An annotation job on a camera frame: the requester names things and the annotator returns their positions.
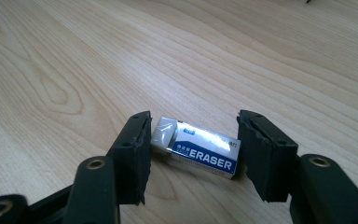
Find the light wooden surface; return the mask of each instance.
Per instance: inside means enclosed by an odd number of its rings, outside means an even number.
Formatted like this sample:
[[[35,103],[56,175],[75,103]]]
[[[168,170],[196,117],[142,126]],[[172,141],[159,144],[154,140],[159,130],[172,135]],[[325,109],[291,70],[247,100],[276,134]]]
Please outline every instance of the light wooden surface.
[[[358,0],[0,1],[0,195],[34,203],[150,110],[237,135],[240,109],[358,186]],[[290,223],[241,172],[154,158],[122,223]]]

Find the wooden table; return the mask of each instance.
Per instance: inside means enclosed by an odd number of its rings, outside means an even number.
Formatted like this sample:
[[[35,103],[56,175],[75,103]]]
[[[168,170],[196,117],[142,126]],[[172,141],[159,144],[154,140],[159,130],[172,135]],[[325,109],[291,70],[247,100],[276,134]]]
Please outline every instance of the wooden table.
[[[299,155],[358,186],[358,0],[0,1],[0,195],[34,203],[150,110],[237,136],[265,115]],[[234,180],[152,160],[146,205],[122,223],[290,223]]]

